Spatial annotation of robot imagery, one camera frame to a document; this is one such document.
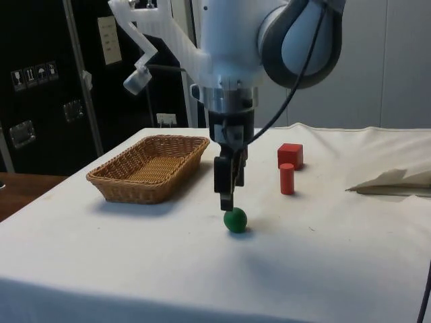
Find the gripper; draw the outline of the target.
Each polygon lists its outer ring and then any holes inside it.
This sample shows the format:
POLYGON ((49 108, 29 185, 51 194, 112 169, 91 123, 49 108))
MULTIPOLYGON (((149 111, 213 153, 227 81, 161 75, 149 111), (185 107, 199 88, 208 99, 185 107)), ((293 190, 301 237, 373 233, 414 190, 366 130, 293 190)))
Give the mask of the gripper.
MULTIPOLYGON (((223 211, 233 210, 234 205, 234 152, 230 147, 246 147, 255 131, 255 111, 243 110, 234 114, 208 111, 209 136, 221 146, 220 155, 214 158, 214 191, 220 195, 223 211)), ((238 151, 236 158, 235 186, 244 186, 244 169, 248 149, 238 151)))

